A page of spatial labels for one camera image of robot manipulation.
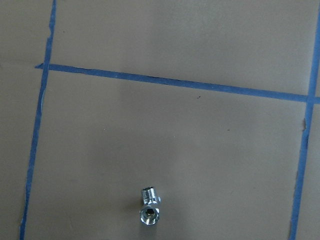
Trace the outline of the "small metal valve handle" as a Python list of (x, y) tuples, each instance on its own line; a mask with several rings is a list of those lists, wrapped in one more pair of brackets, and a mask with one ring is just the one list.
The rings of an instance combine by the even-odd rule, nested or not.
[(161, 198), (155, 187), (149, 186), (141, 190), (142, 207), (140, 209), (140, 221), (146, 226), (157, 224), (160, 219)]

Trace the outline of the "brown paper table cover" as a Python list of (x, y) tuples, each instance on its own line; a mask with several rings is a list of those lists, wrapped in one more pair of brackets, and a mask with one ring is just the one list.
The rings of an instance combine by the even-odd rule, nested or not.
[(319, 1), (1, 1), (0, 237), (319, 239)]

